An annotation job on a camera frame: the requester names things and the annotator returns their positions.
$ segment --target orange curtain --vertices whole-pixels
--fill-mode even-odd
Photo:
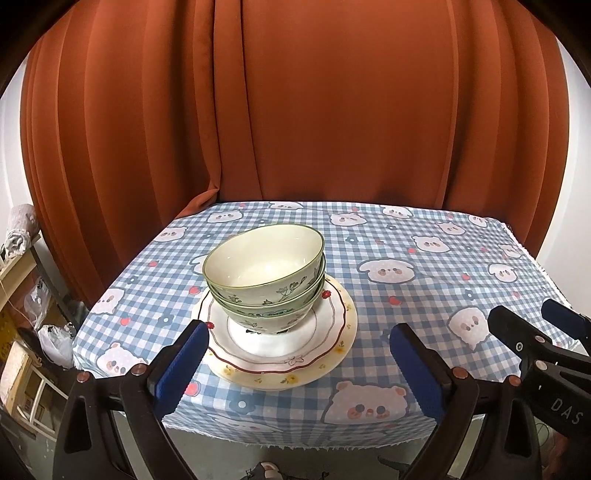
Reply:
[[[31,52],[21,109],[44,233],[88,304],[216,200],[459,210],[535,255],[569,121],[556,39],[516,0],[81,0]]]

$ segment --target blue gingham tablecloth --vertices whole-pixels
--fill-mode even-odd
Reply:
[[[489,380],[518,372],[518,358],[488,334],[486,317],[497,305],[555,344],[574,346],[540,315],[545,299],[566,300],[498,220],[362,203],[246,202],[216,204],[164,229],[90,312],[74,342],[76,366],[105,377],[151,361],[201,298],[199,257],[270,223],[303,223],[324,235],[327,273],[347,289],[359,317],[352,349],[323,378],[284,391],[242,388],[201,365],[166,426],[261,445],[393,445],[434,427],[390,355],[396,323],[409,323],[450,366]]]

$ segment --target plastic bag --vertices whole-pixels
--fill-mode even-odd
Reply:
[[[35,330],[43,323],[49,309],[50,300],[49,288],[47,288],[42,278],[38,278],[23,300],[23,308]]]
[[[61,328],[55,325],[44,325],[37,332],[41,348],[53,363],[63,367],[72,368],[74,366],[74,353],[72,344],[76,330],[69,323]]]

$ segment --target white plate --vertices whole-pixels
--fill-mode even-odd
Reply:
[[[347,355],[357,333],[353,301],[329,275],[306,318],[283,333],[260,334],[238,325],[208,290],[193,307],[193,318],[209,322],[209,368],[258,390],[298,387],[326,375]]]

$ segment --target stacked bowls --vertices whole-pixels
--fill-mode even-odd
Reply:
[[[295,326],[324,286],[324,238],[306,225],[282,223],[240,233],[203,263],[213,298],[247,329],[277,333]]]

